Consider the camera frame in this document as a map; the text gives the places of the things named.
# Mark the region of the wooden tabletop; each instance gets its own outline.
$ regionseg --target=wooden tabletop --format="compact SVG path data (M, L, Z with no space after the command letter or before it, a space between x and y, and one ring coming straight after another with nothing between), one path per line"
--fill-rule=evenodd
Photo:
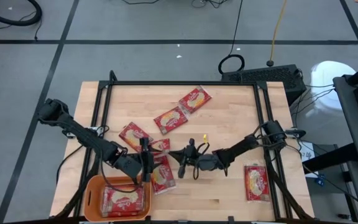
M82 84L74 118L83 126L90 126L97 86L98 82ZM211 144L208 151L211 152L215 149L231 147L259 125L254 91L251 86L204 87L213 97L212 100L193 113L186 124L162 136L153 119L174 108L178 100L195 86L114 85L107 120L110 131L105 134L105 139L126 145L118 134L125 125L133 121L156 140L170 138L172 150L184 148L190 138L195 139L196 145L199 145L203 142L203 135L207 134ZM268 92L274 119L280 122L283 129L292 127L282 83L268 83ZM260 97L266 120L261 91ZM99 123L103 105L104 96L99 112ZM295 140L287 139L287 143L298 147ZM76 139L68 140L65 156L78 146ZM60 212L78 188L84 154L83 149L63 165L51 215ZM284 148L281 155L289 191L306 213L314 216L299 154L293 149ZM200 171L199 179L193 180L193 169L188 167L185 177L179 179L178 163L171 157L169 162L177 188L153 196L152 210L149 214L152 220L225 221L228 216L234 216L236 221L274 221L271 202L248 202L245 195L243 166L264 165L262 148L253 149L237 157L231 164L227 177L222 170ZM123 175L121 171L103 165L107 176ZM278 188L277 192L279 192L280 212L282 217L285 217L282 195Z

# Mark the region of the snack bag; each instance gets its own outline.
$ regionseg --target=snack bag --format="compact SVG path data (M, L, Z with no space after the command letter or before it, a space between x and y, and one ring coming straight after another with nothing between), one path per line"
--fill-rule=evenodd
M154 163L158 162L161 162L161 165L156 167L152 174L152 185L156 195L176 187L167 156L154 156Z
M124 140L130 147L135 149L137 152L141 151L140 138L149 138L149 142L152 142L154 139L150 137L146 132L141 130L138 125L131 122L125 126L124 130L121 131L118 135L122 140Z
M202 86L198 86L185 97L179 100L179 104L182 105L189 113L194 113L198 108L202 107L212 97L205 91Z
M248 201L270 201L266 167L244 166Z
M177 106L163 115L154 118L154 122L157 124L158 128L160 128L162 134L167 134L173 129L186 123L187 118L179 106Z
M135 185L119 185L119 190L133 190ZM139 187L132 193L123 193L105 186L101 212L102 217L117 217L137 215L144 209L144 190Z

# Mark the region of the white bucket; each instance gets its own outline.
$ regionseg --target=white bucket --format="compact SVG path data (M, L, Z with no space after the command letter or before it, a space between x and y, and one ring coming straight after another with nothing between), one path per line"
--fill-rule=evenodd
M344 74L353 75L355 70L350 66L332 61L321 62L311 69L311 86L326 86L333 84L333 78ZM305 139L319 144L338 144L342 146L352 142L352 138L344 118L342 107L335 90L315 96L323 91L333 89L333 86L310 87L311 99L303 101L300 110L315 100L301 113L298 113L298 129L307 132Z

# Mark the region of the yellow object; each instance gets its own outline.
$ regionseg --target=yellow object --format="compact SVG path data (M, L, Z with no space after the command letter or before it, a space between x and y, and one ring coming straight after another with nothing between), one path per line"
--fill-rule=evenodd
M285 9L286 5L287 5L287 0L284 0L283 7L281 8L280 16L278 17L276 27L274 28L273 41L272 41L272 51L270 52L270 60L273 60L274 42L276 40L276 33L277 33L278 26L280 25L281 19L283 18L284 9Z

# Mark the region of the orange plastic tray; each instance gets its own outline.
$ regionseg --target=orange plastic tray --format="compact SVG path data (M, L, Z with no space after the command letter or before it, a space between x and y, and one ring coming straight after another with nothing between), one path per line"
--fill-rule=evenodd
M112 185L133 184L129 177L107 177ZM106 183L101 175L96 175L88 182L85 190L84 215L91 222L113 222L113 221L131 221L143 220L150 212L152 189L150 183L143 183L145 193L145 209L136 216L130 217L102 217L101 203L102 191Z

